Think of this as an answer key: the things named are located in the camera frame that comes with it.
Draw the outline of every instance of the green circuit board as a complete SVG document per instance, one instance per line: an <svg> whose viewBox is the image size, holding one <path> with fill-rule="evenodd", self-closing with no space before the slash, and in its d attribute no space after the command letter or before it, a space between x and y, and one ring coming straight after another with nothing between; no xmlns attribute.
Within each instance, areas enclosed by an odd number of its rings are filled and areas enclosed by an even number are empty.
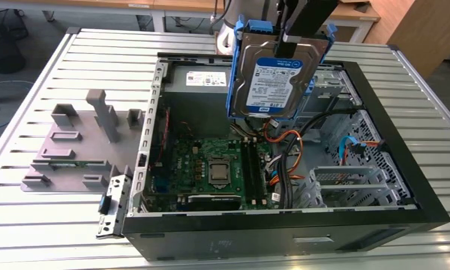
<svg viewBox="0 0 450 270"><path fill-rule="evenodd" d="M266 143L256 144L256 153L260 164L264 163L264 156L270 148ZM228 184L212 185L208 183L208 163L219 160L228 164ZM244 182L242 176L240 142L232 139L179 139L174 141L170 158L170 177L162 179L159 185L166 185L168 194L211 194L240 196L240 208L266 209L262 202L254 204L244 200ZM167 206L170 198L159 198L160 211L172 211Z"/></svg>

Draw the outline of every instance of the aluminum extrusion table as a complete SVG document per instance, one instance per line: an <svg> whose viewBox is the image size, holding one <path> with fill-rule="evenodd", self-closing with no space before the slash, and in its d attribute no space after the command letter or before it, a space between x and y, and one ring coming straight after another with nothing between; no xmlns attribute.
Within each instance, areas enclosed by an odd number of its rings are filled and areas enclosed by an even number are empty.
<svg viewBox="0 0 450 270"><path fill-rule="evenodd" d="M366 253L148 263L126 239L95 240L99 195L23 193L22 176L57 103L91 110L87 89L115 110L147 107L156 52L214 53L208 35L82 29L66 34L0 138L0 267L166 269L450 269L450 223ZM355 61L450 214L450 113L386 46L336 43L328 60Z"/></svg>

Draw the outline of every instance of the barcode label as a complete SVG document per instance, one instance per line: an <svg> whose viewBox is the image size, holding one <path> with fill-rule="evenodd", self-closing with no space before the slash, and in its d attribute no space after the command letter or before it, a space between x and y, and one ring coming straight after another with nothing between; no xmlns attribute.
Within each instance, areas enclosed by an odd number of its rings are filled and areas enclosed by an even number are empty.
<svg viewBox="0 0 450 270"><path fill-rule="evenodd" d="M271 201L279 201L279 194L271 193Z"/></svg>
<svg viewBox="0 0 450 270"><path fill-rule="evenodd" d="M278 127L278 122L275 121L275 119L270 118L270 125L272 125L274 128Z"/></svg>

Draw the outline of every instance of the wire bundle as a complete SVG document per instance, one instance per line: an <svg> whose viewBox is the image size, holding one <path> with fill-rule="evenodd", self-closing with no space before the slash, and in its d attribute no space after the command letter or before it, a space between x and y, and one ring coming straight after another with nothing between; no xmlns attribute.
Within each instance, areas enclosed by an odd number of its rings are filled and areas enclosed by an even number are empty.
<svg viewBox="0 0 450 270"><path fill-rule="evenodd" d="M300 153L303 152L303 142L300 140L300 137L304 135L304 133L310 130L310 128L326 117L334 114L354 114L356 112L356 109L335 109L330 110L326 112L322 112L316 114L307 122L306 124L299 128L298 131L295 130L288 130L283 132L278 136L278 138L271 139L267 137L266 134L266 127L267 123L264 124L264 131L263 131L263 137L267 141L270 142L279 142L282 141L287 136L292 136L292 138L288 140L286 148L280 154L280 157L276 161L276 176L270 180L270 184L275 184L276 182L279 183L279 188L280 188L280 196L279 196L279 208L282 209L288 209L292 207L292 189L291 189L291 183L290 179L299 179L299 175L288 175L290 172L292 172L298 166L299 159L300 159ZM299 142L299 158L296 159L295 163L292 164L291 168L286 168L286 159L287 159L287 154L291 151L291 148L294 144Z"/></svg>

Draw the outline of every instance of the hard drive label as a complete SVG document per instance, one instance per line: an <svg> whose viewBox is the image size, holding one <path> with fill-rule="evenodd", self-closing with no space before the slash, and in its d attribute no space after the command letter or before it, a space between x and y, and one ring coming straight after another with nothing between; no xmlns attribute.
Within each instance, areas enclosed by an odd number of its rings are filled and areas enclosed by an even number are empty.
<svg viewBox="0 0 450 270"><path fill-rule="evenodd" d="M258 59L246 99L251 112L276 112L286 106L292 88L290 79L302 66L303 63L294 59Z"/></svg>

